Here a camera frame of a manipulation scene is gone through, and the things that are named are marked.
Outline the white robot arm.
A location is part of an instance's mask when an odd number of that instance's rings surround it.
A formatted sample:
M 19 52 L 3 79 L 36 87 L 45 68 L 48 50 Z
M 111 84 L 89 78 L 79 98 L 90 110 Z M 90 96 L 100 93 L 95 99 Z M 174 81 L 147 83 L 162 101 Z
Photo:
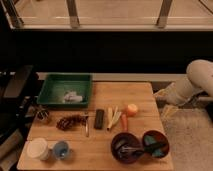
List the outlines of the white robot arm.
M 154 96 L 164 98 L 170 105 L 183 106 L 201 92 L 213 97 L 213 62 L 198 59 L 187 66 L 184 77 L 157 91 Z

